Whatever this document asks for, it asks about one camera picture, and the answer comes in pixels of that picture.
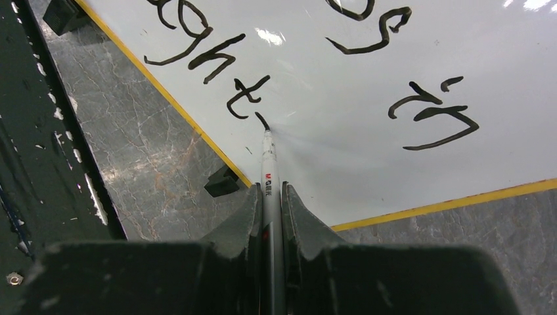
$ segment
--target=black plastic bracket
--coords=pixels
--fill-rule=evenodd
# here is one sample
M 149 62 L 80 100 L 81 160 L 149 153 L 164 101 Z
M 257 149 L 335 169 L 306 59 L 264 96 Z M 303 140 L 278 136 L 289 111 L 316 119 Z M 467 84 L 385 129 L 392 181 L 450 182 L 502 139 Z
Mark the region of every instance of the black plastic bracket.
M 232 194 L 240 189 L 236 175 L 228 165 L 222 166 L 213 175 L 209 176 L 209 182 L 205 185 L 205 190 L 213 197 Z
M 85 25 L 89 16 L 74 0 L 52 0 L 43 21 L 60 36 Z

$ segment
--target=black marker writing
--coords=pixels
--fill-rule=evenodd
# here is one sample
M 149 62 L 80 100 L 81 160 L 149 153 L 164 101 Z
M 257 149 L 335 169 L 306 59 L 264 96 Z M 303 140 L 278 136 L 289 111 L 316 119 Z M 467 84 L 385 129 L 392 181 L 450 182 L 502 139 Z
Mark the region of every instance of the black marker writing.
M 462 79 L 464 79 L 464 77 L 452 77 L 450 79 L 446 79 L 443 83 L 441 83 L 441 91 L 449 92 L 449 85 L 458 83 L 462 81 Z
M 343 45 L 333 41 L 332 39 L 325 37 L 328 41 L 330 41 L 333 46 L 335 46 L 339 51 L 342 51 L 343 54 L 365 54 L 371 53 L 372 51 L 376 51 L 378 49 L 384 48 L 389 45 L 390 37 L 389 37 L 389 30 L 387 29 L 387 21 L 394 17 L 394 16 L 401 16 L 400 22 L 395 26 L 389 26 L 389 29 L 393 33 L 398 33 L 401 26 L 405 25 L 408 20 L 410 19 L 410 15 L 412 15 L 412 10 L 409 7 L 403 7 L 399 9 L 393 9 L 389 12 L 383 14 L 379 18 L 379 32 L 381 33 L 381 41 L 379 43 L 373 44 L 371 46 L 362 47 L 362 48 L 346 48 Z
M 154 4 L 154 2 L 155 2 L 157 4 L 157 8 L 159 8 L 159 6 L 162 7 L 169 0 L 159 0 L 159 1 L 148 0 L 148 1 L 151 4 Z M 195 15 L 197 15 L 197 17 L 199 17 L 199 19 L 201 21 L 201 25 L 203 25 L 205 27 L 205 29 L 201 33 L 197 34 L 197 33 L 194 33 L 194 32 L 192 32 L 188 29 L 188 27 L 186 25 L 186 22 L 184 21 L 184 16 L 183 16 L 184 15 L 184 6 L 188 7 L 193 13 L 195 13 Z M 152 60 L 149 60 L 147 58 L 147 56 L 143 56 L 143 61 L 146 64 L 152 64 L 154 66 L 165 66 L 167 64 L 171 64 L 172 62 L 176 62 L 176 61 L 188 56 L 195 49 L 195 47 L 197 47 L 197 45 L 199 45 L 199 43 L 201 43 L 201 41 L 203 39 L 207 38 L 207 36 L 209 36 L 211 34 L 211 32 L 213 31 L 213 28 L 209 26 L 209 24 L 207 23 L 207 18 L 203 15 L 203 13 L 201 11 L 199 11 L 199 9 L 197 9 L 189 1 L 179 0 L 179 2 L 178 2 L 178 20 L 180 21 L 180 25 L 184 29 L 184 32 L 189 37 L 194 38 L 193 43 L 191 43 L 189 45 L 189 47 L 185 51 L 183 51 L 182 53 L 179 53 L 176 56 L 170 57 L 170 58 L 165 59 L 163 61 L 152 61 Z
M 462 81 L 464 79 L 464 77 L 453 77 L 450 79 L 445 80 L 443 83 L 441 83 L 441 90 L 443 92 L 448 92 L 448 86 L 451 84 L 455 84 L 458 83 L 460 81 Z M 410 82 L 410 87 L 412 87 L 412 89 L 414 90 L 414 92 L 418 93 L 418 95 L 412 95 L 412 96 L 408 96 L 403 98 L 402 100 L 396 102 L 393 106 L 391 106 L 389 108 L 389 117 L 391 119 L 396 119 L 397 116 L 395 116 L 395 110 L 408 103 L 411 102 L 413 100 L 419 100 L 421 102 L 431 102 L 437 105 L 441 105 L 443 104 L 443 101 L 441 101 L 440 99 L 438 99 L 437 97 L 431 95 L 430 93 L 424 91 L 418 84 L 416 84 L 415 82 L 411 81 Z M 457 118 L 458 120 L 462 121 L 463 123 L 468 125 L 468 128 L 456 133 L 452 136 L 448 136 L 447 138 L 441 139 L 439 141 L 435 141 L 429 144 L 423 144 L 421 146 L 404 146 L 403 148 L 406 150 L 410 150 L 410 151 L 419 151 L 419 150 L 424 150 L 424 149 L 430 149 L 430 148 L 435 148 L 436 146 L 441 146 L 442 144 L 448 143 L 450 141 L 454 141 L 458 138 L 462 138 L 466 135 L 469 135 L 470 133 L 473 133 L 474 131 L 479 129 L 479 125 L 471 120 L 468 116 L 462 114 L 461 112 L 466 110 L 468 107 L 467 106 L 452 106 L 452 107 L 447 107 L 447 108 L 438 108 L 438 107 L 428 107 L 425 110 L 422 110 L 421 112 L 419 112 L 415 117 L 414 117 L 414 121 L 421 121 L 423 119 L 427 119 L 427 118 L 431 118 L 435 115 L 439 115 L 439 114 L 447 114 L 450 116 L 453 116 L 454 118 Z
M 400 101 L 396 102 L 395 104 L 393 104 L 391 107 L 389 107 L 389 118 L 397 119 L 397 116 L 395 115 L 395 110 L 408 102 L 412 102 L 413 100 L 419 100 L 422 102 L 431 102 L 437 105 L 441 105 L 443 103 L 442 100 L 424 91 L 416 82 L 410 81 L 409 85 L 412 88 L 412 90 L 414 90 L 414 92 L 418 93 L 418 95 L 407 96 L 401 99 Z
M 371 12 L 373 11 L 373 6 L 375 5 L 375 0 L 367 0 L 366 9 L 361 14 L 357 14 L 350 10 L 342 8 L 336 2 L 334 2 L 334 0 L 325 0 L 325 1 L 336 12 L 356 21 L 365 20 L 371 14 Z
M 242 96 L 245 96 L 248 98 L 248 101 L 250 101 L 251 103 L 258 103 L 261 102 L 261 98 L 253 98 L 252 95 L 250 94 L 251 92 L 256 91 L 258 88 L 260 88 L 261 86 L 263 86 L 263 84 L 265 82 L 267 82 L 269 79 L 271 78 L 270 75 L 266 75 L 264 77 L 262 77 L 253 87 L 248 87 L 246 88 L 244 86 L 244 84 L 239 80 L 239 79 L 234 79 L 234 85 L 237 91 L 240 91 L 238 94 L 234 95 L 234 97 L 232 97 L 228 102 L 227 102 L 227 108 L 228 111 L 230 112 L 230 114 L 232 114 L 234 117 L 238 118 L 238 119 L 246 119 L 248 118 L 248 116 L 241 116 L 238 115 L 233 109 L 232 109 L 232 104 L 234 104 L 234 102 L 236 102 L 237 100 L 239 100 Z
M 205 27 L 205 30 L 209 28 L 209 24 L 207 23 L 207 18 L 205 17 L 205 15 L 203 15 L 203 12 L 201 12 L 199 9 L 197 9 L 191 2 L 185 1 L 185 0 L 179 0 L 179 2 L 178 2 L 178 21 L 180 21 L 180 26 L 182 26 L 182 29 L 184 29 L 184 32 L 186 32 L 186 34 L 188 34 L 188 36 L 193 37 L 193 38 L 197 38 L 198 36 L 202 35 L 203 33 L 197 34 L 197 33 L 194 33 L 192 31 L 190 31 L 190 29 L 186 25 L 186 22 L 184 21 L 184 6 L 188 7 L 193 13 L 195 13 L 195 15 L 197 15 L 197 17 L 199 17 L 199 19 L 201 20 L 201 25 L 203 25 Z
M 203 32 L 201 32 L 201 34 L 199 34 L 199 36 L 193 41 L 193 43 L 191 43 L 191 45 L 182 53 L 177 54 L 174 57 L 170 57 L 166 60 L 163 61 L 152 61 L 149 60 L 147 58 L 147 56 L 143 56 L 143 61 L 146 64 L 152 64 L 155 66 L 164 66 L 166 64 L 171 64 L 172 62 L 178 61 L 186 56 L 188 56 L 194 49 L 195 47 L 197 47 L 197 45 L 199 45 L 199 43 L 201 43 L 201 41 L 205 38 L 207 38 L 207 36 L 209 36 L 209 34 L 213 31 L 212 27 L 208 27 L 206 28 Z
M 169 3 L 172 0 L 147 0 L 150 4 L 154 5 L 157 7 L 157 14 L 158 14 L 158 19 L 160 20 L 160 22 L 162 23 L 162 25 L 166 26 L 167 28 L 174 30 L 176 28 L 176 26 L 170 24 L 169 22 L 167 22 L 164 19 L 164 16 L 162 16 L 162 8 L 164 7 L 165 4 Z
M 454 141 L 458 138 L 462 138 L 478 130 L 479 125 L 475 121 L 471 120 L 468 116 L 460 113 L 461 111 L 467 108 L 468 106 L 452 106 L 447 108 L 428 107 L 425 110 L 422 110 L 420 113 L 418 113 L 418 115 L 416 115 L 416 117 L 414 117 L 414 121 L 420 121 L 439 114 L 447 114 L 453 116 L 454 118 L 457 118 L 461 122 L 467 124 L 469 127 L 459 133 L 456 133 L 452 136 L 448 136 L 447 138 L 441 139 L 439 141 L 435 141 L 429 144 L 423 144 L 421 146 L 404 146 L 403 148 L 410 151 L 419 151 L 424 149 L 435 148 L 436 146 L 449 143 L 450 141 Z
M 223 71 L 227 66 L 230 66 L 232 63 L 234 63 L 234 61 L 236 61 L 236 57 L 218 51 L 221 51 L 232 44 L 238 43 L 244 38 L 246 38 L 246 34 L 242 33 L 236 37 L 224 41 L 222 44 L 219 44 L 206 52 L 203 52 L 192 61 L 190 61 L 190 63 L 188 64 L 188 69 L 193 70 L 209 60 L 218 58 L 226 59 L 226 61 L 224 61 L 215 71 L 205 77 L 205 79 L 203 80 L 203 84 L 209 83 L 217 74 L 220 74 L 221 71 Z

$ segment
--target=white paint chip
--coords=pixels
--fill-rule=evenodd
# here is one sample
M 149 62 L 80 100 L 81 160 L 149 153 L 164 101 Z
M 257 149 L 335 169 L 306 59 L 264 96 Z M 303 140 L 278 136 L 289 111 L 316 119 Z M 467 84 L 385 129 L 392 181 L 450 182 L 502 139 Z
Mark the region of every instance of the white paint chip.
M 78 102 L 70 96 L 70 103 L 72 103 L 72 107 L 74 108 L 74 112 L 78 112 Z
M 54 112 L 54 117 L 58 118 L 59 120 L 64 120 L 64 116 L 62 115 L 62 110 L 59 107 L 56 107 L 56 111 Z
M 54 104 L 56 104 L 56 98 L 54 97 L 54 95 L 52 93 L 49 92 L 49 97 L 51 98 L 51 100 L 53 101 Z
M 78 149 L 74 149 L 74 155 L 76 156 L 76 160 L 81 163 L 81 154 Z
M 43 65 L 40 62 L 37 62 L 37 68 L 39 68 L 39 72 L 43 75 L 43 76 L 47 76 L 47 73 L 45 72 L 45 70 L 43 69 Z
M 97 197 L 97 192 L 93 189 L 93 183 L 91 182 L 91 179 L 89 178 L 89 176 L 87 174 L 85 174 L 85 181 L 87 182 L 87 186 L 89 187 L 89 191 L 91 192 L 91 199 L 93 200 L 93 203 L 95 204 L 95 209 L 97 209 L 97 213 L 95 213 L 95 215 L 99 217 L 100 221 L 104 225 L 108 225 L 108 219 L 106 218 L 106 212 L 104 212 L 104 209 L 102 208 L 102 205 L 99 203 L 99 197 Z

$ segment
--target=screw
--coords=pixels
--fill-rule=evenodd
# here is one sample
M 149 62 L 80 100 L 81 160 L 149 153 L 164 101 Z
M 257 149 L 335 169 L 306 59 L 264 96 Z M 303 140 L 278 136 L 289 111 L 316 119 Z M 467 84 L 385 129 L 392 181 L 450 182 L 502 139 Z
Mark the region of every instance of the screw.
M 23 282 L 23 277 L 17 272 L 12 272 L 6 276 L 6 281 L 9 285 L 20 285 Z

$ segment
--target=pen label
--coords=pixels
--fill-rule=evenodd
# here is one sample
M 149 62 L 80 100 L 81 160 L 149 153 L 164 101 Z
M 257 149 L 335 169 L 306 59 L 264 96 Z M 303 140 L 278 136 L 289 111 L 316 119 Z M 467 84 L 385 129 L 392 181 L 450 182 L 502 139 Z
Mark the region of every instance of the pen label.
M 265 179 L 267 179 L 267 181 L 265 182 L 265 196 L 272 196 L 272 191 L 271 191 L 271 174 L 265 174 Z

